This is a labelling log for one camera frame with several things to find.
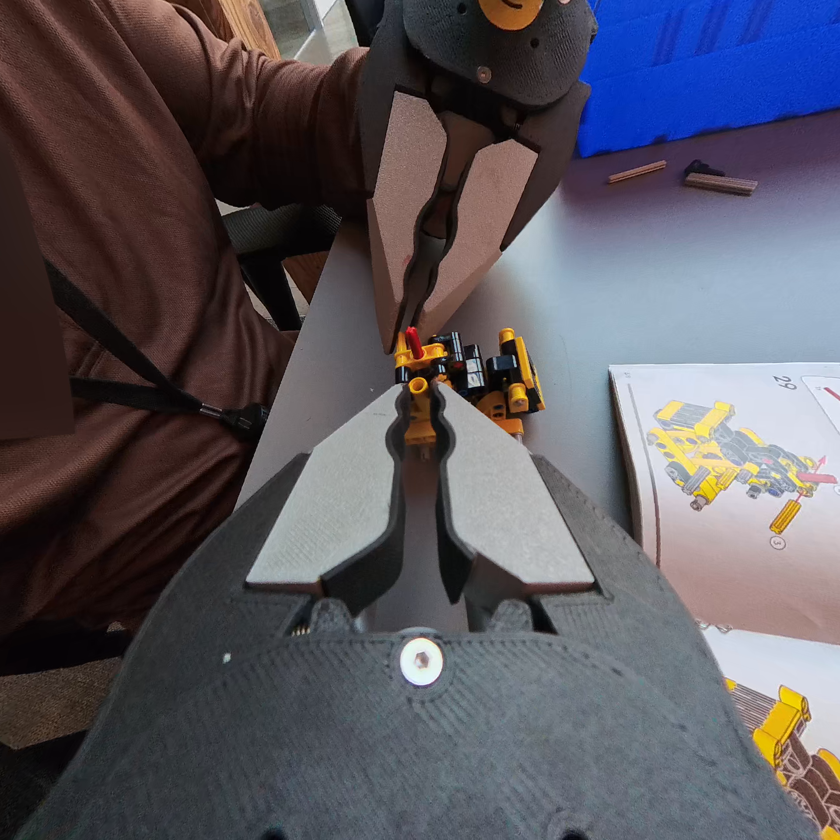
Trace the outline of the black chair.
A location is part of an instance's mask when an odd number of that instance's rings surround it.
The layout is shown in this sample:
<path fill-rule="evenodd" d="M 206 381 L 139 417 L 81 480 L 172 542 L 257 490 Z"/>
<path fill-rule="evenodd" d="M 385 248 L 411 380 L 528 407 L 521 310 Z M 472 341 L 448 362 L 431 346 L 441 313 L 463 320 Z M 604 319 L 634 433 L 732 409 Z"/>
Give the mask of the black chair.
<path fill-rule="evenodd" d="M 340 216 L 328 206 L 255 206 L 223 216 L 246 286 L 281 331 L 297 331 L 301 318 L 282 266 L 285 258 L 328 251 Z"/>

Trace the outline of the person's left forearm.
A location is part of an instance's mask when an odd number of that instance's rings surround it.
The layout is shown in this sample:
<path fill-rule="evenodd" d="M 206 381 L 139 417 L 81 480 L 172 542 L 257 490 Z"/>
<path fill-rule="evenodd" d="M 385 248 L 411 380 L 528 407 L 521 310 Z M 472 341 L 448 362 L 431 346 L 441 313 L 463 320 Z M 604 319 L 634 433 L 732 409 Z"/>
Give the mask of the person's left forearm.
<path fill-rule="evenodd" d="M 326 205 L 360 217 L 366 190 L 356 102 L 367 49 L 331 65 L 275 60 L 208 40 L 203 107 L 190 136 L 216 197 L 228 204 Z"/>

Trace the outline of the lego instruction booklet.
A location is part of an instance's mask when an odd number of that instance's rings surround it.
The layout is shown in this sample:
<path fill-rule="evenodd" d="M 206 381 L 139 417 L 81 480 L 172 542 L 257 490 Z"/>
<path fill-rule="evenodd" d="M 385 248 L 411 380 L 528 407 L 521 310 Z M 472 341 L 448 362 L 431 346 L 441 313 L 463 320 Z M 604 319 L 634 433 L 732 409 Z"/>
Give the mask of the lego instruction booklet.
<path fill-rule="evenodd" d="M 838 838 L 839 366 L 613 365 L 637 541 L 777 780 Z"/>

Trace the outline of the person's torso in brown shirt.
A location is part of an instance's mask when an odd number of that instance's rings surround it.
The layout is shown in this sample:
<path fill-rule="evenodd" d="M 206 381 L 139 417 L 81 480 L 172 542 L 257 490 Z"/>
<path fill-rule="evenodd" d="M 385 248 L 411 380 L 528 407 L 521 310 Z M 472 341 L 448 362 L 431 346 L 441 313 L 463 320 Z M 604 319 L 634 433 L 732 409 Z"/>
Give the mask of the person's torso in brown shirt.
<path fill-rule="evenodd" d="M 250 302 L 184 133 L 213 39 L 168 2 L 2 2 L 2 132 L 45 257 L 190 393 L 269 406 L 294 339 Z M 256 448 L 207 417 L 75 409 L 73 434 L 2 443 L 2 637 L 139 623 Z"/>

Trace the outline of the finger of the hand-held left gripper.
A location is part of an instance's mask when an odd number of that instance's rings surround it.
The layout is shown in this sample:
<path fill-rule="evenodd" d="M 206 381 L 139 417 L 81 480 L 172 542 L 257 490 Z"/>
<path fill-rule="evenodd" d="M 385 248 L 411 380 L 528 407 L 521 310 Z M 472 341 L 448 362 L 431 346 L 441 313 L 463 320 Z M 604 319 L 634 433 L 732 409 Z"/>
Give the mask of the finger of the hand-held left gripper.
<path fill-rule="evenodd" d="M 438 191 L 447 134 L 424 98 L 395 91 L 374 193 L 367 201 L 374 309 L 382 349 L 393 351 L 397 331 L 424 326 L 422 311 L 437 280 L 444 242 L 419 231 Z"/>
<path fill-rule="evenodd" d="M 417 329 L 441 329 L 501 257 L 502 239 L 537 159 L 535 151 L 515 140 L 476 152 Z"/>

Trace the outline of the wide wooden stick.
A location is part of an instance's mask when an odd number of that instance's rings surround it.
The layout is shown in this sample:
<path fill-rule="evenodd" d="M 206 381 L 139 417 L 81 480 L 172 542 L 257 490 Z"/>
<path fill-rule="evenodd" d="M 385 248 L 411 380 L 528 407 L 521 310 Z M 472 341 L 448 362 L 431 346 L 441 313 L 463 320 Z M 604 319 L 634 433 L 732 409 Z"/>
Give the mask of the wide wooden stick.
<path fill-rule="evenodd" d="M 735 196 L 751 196 L 759 185 L 752 180 L 705 172 L 691 172 L 685 175 L 683 183 L 687 187 Z"/>

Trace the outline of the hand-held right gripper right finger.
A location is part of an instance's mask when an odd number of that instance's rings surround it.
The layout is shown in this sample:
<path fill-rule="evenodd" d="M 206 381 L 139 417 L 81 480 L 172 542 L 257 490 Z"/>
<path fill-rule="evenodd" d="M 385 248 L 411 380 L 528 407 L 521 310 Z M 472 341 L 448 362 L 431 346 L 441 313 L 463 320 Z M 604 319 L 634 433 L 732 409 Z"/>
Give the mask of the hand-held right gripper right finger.
<path fill-rule="evenodd" d="M 448 599 L 497 605 L 590 590 L 594 575 L 529 450 L 447 385 L 433 387 L 433 428 Z"/>

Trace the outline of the thin wooden stick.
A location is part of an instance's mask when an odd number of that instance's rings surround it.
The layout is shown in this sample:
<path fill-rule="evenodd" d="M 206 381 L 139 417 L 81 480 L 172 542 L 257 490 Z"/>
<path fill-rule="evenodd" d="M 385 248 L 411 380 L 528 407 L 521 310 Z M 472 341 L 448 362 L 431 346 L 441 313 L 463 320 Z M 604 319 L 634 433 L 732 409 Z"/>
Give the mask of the thin wooden stick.
<path fill-rule="evenodd" d="M 666 168 L 666 166 L 667 161 L 665 160 L 639 165 L 632 169 L 620 171 L 609 175 L 606 179 L 606 183 L 609 186 L 611 186 L 620 182 L 626 182 L 644 175 L 653 174 L 655 172 L 661 172 Z"/>

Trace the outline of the blue plastic bin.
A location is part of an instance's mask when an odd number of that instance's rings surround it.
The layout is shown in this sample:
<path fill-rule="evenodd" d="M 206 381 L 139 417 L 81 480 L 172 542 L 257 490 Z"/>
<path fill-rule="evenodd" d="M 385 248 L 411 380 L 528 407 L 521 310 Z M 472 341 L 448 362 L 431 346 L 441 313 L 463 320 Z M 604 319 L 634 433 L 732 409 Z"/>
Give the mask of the blue plastic bin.
<path fill-rule="evenodd" d="M 593 8 L 581 157 L 838 109 L 838 1 Z"/>

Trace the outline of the yellow and black lego model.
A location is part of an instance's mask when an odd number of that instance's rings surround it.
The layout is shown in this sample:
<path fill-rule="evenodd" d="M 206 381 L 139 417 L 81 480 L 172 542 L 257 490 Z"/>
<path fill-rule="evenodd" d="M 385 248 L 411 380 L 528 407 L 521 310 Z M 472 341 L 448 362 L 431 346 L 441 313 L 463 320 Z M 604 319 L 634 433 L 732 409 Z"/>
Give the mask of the yellow and black lego model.
<path fill-rule="evenodd" d="M 523 337 L 513 329 L 499 332 L 499 354 L 484 358 L 479 345 L 463 343 L 459 332 L 437 334 L 422 344 L 425 356 L 414 360 L 405 332 L 397 334 L 393 353 L 395 383 L 411 393 L 406 446 L 428 459 L 436 443 L 430 419 L 432 384 L 451 387 L 504 432 L 523 443 L 522 416 L 544 409 L 535 364 Z"/>

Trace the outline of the wooden panel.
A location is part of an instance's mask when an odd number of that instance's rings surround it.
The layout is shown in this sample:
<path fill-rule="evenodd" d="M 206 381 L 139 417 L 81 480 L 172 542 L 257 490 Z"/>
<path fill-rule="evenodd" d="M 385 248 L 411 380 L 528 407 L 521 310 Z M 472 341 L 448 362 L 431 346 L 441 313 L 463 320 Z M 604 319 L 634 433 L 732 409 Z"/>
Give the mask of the wooden panel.
<path fill-rule="evenodd" d="M 248 49 L 260 50 L 274 60 L 281 59 L 258 1 L 213 1 L 209 4 L 219 38 L 226 41 L 238 38 Z"/>

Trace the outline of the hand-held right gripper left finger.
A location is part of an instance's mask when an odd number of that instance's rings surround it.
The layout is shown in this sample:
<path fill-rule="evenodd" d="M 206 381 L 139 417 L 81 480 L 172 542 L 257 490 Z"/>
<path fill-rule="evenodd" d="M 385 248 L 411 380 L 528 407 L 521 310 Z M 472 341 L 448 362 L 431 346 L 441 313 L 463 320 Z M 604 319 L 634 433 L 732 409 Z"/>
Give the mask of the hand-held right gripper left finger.
<path fill-rule="evenodd" d="M 403 567 L 405 433 L 394 385 L 316 446 L 246 584 L 338 599 L 353 616 L 387 592 Z"/>

